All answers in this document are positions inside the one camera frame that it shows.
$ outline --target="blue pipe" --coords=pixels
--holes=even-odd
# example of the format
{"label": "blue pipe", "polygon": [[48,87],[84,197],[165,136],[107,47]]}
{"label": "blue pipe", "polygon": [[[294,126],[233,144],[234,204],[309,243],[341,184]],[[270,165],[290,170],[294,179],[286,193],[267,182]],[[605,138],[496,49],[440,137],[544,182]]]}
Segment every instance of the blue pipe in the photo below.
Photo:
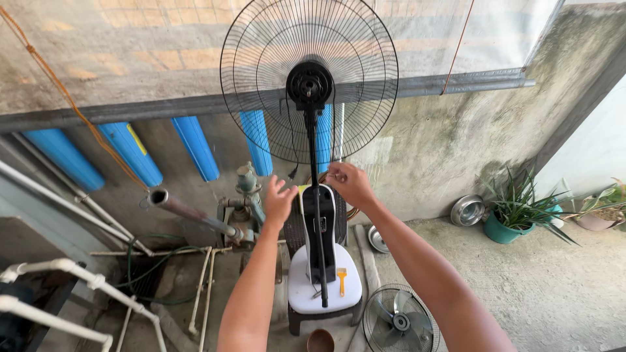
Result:
{"label": "blue pipe", "polygon": [[205,182],[217,180],[220,171],[200,128],[198,118],[195,116],[175,117],[172,118],[172,123],[202,179]]}
{"label": "blue pipe", "polygon": [[128,122],[105,123],[98,128],[144,184],[154,187],[163,182],[163,175]]}
{"label": "blue pipe", "polygon": [[331,162],[332,104],[327,104],[317,117],[316,156],[317,173],[328,171]]}
{"label": "blue pipe", "polygon": [[262,110],[241,111],[239,113],[242,129],[246,135],[248,149],[252,157],[252,165],[259,176],[268,176],[274,170],[270,145],[267,141],[267,130]]}
{"label": "blue pipe", "polygon": [[55,128],[22,134],[85,192],[99,190],[105,185],[102,175],[61,130]]}

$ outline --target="green hose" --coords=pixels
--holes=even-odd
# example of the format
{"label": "green hose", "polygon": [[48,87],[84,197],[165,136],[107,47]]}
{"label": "green hose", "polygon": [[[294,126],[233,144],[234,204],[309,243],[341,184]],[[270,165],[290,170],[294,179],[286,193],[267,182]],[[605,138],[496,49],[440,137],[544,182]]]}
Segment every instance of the green hose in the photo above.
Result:
{"label": "green hose", "polygon": [[[136,295],[135,292],[135,288],[133,288],[133,284],[141,279],[143,279],[144,277],[146,277],[149,273],[151,273],[154,269],[158,268],[161,264],[163,264],[165,261],[167,261],[167,259],[169,259],[171,256],[173,256],[174,254],[176,254],[179,251],[185,250],[185,249],[197,249],[198,251],[202,252],[202,253],[206,253],[204,248],[200,248],[200,247],[196,247],[196,246],[185,246],[185,247],[181,247],[181,248],[176,248],[173,251],[171,251],[170,253],[168,253],[166,256],[163,257],[163,259],[161,259],[158,263],[156,263],[153,267],[150,268],[150,270],[148,270],[147,272],[144,272],[140,277],[136,277],[134,279],[132,279],[130,277],[130,264],[131,264],[131,257],[132,257],[132,252],[133,252],[133,245],[135,244],[136,241],[138,241],[140,238],[144,238],[144,237],[160,237],[160,238],[165,238],[165,239],[184,239],[183,237],[180,236],[173,236],[173,235],[165,235],[165,234],[150,234],[150,235],[143,235],[143,236],[138,236],[135,237],[132,241],[130,241],[128,243],[128,267],[127,267],[127,273],[126,276],[128,278],[127,282],[121,283],[121,284],[117,284],[117,285],[113,285],[114,287],[128,287],[128,289],[130,289],[130,292],[132,292],[133,294]],[[158,299],[158,298],[153,298],[153,297],[143,297],[143,296],[137,296],[138,299],[142,299],[144,301],[148,301],[148,302],[155,302],[155,303],[160,303],[160,304],[181,304],[181,303],[185,303],[185,302],[189,302],[192,299],[195,298],[195,294],[193,296],[187,297],[187,298],[181,298],[181,299]]]}

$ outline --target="fan cage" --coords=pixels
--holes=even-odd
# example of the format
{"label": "fan cage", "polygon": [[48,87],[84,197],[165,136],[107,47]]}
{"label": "fan cage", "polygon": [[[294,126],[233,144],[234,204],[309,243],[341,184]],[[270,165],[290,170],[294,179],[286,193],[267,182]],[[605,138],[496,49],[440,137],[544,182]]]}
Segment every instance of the fan cage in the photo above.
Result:
{"label": "fan cage", "polygon": [[[309,160],[304,111],[285,84],[291,69],[316,62],[332,75],[317,116],[317,160]],[[272,155],[328,163],[369,143],[389,118],[398,92],[391,37],[362,0],[253,0],[235,18],[220,57],[226,106],[248,139]],[[258,126],[263,114],[265,128]]]}
{"label": "fan cage", "polygon": [[413,291],[412,288],[410,288],[407,285],[402,285],[402,284],[387,284],[387,285],[383,285],[381,286],[379,289],[377,289],[376,291],[374,291],[374,294],[372,294],[369,298],[369,300],[367,301],[367,305],[365,307],[365,311],[363,312],[363,332],[365,333],[365,337],[367,340],[367,343],[369,345],[369,347],[373,350],[373,351],[380,351],[380,352],[390,352],[390,351],[411,351],[411,352],[415,352],[413,350],[411,350],[409,348],[408,345],[406,344],[402,344],[400,346],[398,346],[399,343],[396,343],[388,348],[382,348],[380,346],[378,346],[378,344],[371,338],[371,335],[373,332],[375,332],[376,329],[379,329],[379,320],[378,320],[378,315],[376,314],[376,312],[372,309],[372,304],[374,302],[374,300],[378,297],[381,298],[381,302],[382,305],[390,312],[393,312],[393,302],[394,302],[394,298],[396,297],[396,293],[398,291],[406,291],[408,293],[410,293],[412,295],[412,297],[415,299],[415,305],[413,306],[413,308],[417,308],[415,311],[419,311],[420,313],[426,314],[428,316],[428,319],[430,319],[431,324],[433,325],[433,340],[432,343],[430,344],[430,349],[424,349],[422,347],[422,349],[420,349],[420,352],[435,352],[437,351],[437,349],[439,348],[439,342],[441,340],[441,332],[439,330],[439,326],[437,325],[437,322],[434,320],[433,315],[430,313],[430,311],[428,310],[428,308],[426,307],[426,305],[424,304],[424,302],[422,301],[421,298],[419,298],[419,296],[415,293],[415,291]]}

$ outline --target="potted plant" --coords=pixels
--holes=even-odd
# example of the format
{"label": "potted plant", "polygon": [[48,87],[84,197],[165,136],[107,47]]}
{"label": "potted plant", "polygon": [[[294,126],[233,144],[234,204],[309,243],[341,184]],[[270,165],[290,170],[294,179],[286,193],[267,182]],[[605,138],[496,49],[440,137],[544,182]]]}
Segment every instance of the potted plant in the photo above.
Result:
{"label": "potted plant", "polygon": [[592,231],[606,230],[624,222],[626,208],[626,186],[617,181],[598,196],[591,195],[583,200],[583,206],[574,217],[578,225]]}
{"label": "potted plant", "polygon": [[552,219],[559,215],[572,214],[561,211],[557,205],[568,202],[574,197],[557,199],[559,195],[563,194],[560,193],[537,200],[535,198],[534,166],[530,171],[524,169],[521,179],[517,183],[513,181],[508,167],[506,171],[508,180],[504,187],[502,184],[496,186],[494,179],[491,180],[491,184],[481,179],[495,197],[490,205],[490,216],[483,226],[485,234],[498,243],[509,244],[519,236],[528,234],[536,226],[541,226],[568,244],[577,244],[552,223]]}

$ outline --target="label sticker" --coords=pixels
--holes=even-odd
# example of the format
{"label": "label sticker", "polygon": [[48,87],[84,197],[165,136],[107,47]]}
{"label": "label sticker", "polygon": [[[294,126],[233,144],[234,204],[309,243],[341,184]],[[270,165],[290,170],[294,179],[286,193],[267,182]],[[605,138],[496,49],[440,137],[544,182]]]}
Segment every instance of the label sticker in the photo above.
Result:
{"label": "label sticker", "polygon": [[139,150],[141,150],[141,152],[144,155],[146,155],[148,153],[148,151],[146,150],[146,148],[143,146],[143,144],[139,140],[139,137],[137,137],[137,134],[135,133],[135,131],[133,131],[133,128],[130,126],[130,123],[126,124],[126,128],[130,132],[130,135],[133,136],[133,138],[135,139],[135,143],[137,143],[137,147],[139,147]]}

